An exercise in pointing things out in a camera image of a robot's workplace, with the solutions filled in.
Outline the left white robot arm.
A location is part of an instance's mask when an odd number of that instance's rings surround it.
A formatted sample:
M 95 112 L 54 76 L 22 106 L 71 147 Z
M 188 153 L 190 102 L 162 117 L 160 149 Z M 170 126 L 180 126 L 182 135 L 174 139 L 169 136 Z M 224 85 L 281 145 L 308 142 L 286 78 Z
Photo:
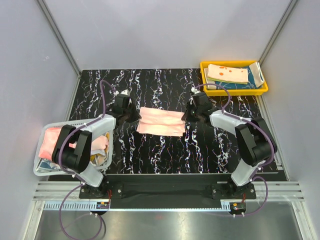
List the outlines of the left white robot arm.
M 108 186 L 103 182 L 103 174 L 90 163 L 92 141 L 106 133 L 111 137 L 116 127 L 140 118 L 130 92 L 124 90 L 115 96 L 114 103 L 96 119 L 79 127 L 63 125 L 51 160 L 62 171 L 75 174 L 80 181 L 91 186 L 90 192 L 95 197 L 103 198 L 108 193 Z

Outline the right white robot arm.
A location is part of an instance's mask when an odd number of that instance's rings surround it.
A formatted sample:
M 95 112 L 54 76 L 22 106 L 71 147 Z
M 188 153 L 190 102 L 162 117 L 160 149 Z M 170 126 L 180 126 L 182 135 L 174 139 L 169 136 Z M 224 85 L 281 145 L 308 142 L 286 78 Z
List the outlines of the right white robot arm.
M 183 120 L 202 122 L 225 130 L 236 137 L 240 162 L 232 172 L 227 185 L 228 195 L 239 198 L 245 192 L 245 185 L 264 165 L 273 161 L 278 146 L 266 124 L 261 118 L 245 118 L 214 107 L 209 97 L 197 91 L 191 95 Z

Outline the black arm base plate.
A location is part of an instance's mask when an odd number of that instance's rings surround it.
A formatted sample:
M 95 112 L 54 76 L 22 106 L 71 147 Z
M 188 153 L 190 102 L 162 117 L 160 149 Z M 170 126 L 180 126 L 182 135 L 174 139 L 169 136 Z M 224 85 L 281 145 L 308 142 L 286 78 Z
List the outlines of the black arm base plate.
M 214 200 L 257 198 L 252 183 L 237 187 L 229 173 L 185 173 L 185 174 L 108 174 L 100 187 L 85 185 L 80 189 L 81 199 L 102 199 L 109 195 L 123 199 L 144 195 L 191 195 L 209 197 Z

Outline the teal beige Doraemon towel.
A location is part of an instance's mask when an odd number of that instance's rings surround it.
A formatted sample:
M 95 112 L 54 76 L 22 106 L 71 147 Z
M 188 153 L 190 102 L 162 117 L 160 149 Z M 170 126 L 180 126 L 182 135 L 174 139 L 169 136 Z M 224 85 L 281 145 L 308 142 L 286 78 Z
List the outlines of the teal beige Doraemon towel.
M 206 87 L 210 90 L 221 90 L 225 88 L 226 90 L 253 90 L 259 89 L 265 83 L 265 78 L 262 74 L 260 64 L 258 62 L 254 62 L 248 66 L 244 67 L 235 67 L 235 68 L 242 68 L 248 70 L 248 83 L 247 84 L 238 84 L 238 83 L 227 83 L 227 82 L 220 82 L 207 79 L 207 74 L 204 70 L 204 78 L 207 84 Z

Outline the orange white patterned towel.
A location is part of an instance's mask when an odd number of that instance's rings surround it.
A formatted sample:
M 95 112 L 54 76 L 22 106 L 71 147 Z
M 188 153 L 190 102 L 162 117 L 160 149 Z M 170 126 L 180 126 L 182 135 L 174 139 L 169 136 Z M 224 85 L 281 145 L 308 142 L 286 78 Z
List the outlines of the orange white patterned towel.
M 204 68 L 207 79 L 233 84 L 247 84 L 249 82 L 246 68 L 234 68 L 223 65 L 209 64 Z

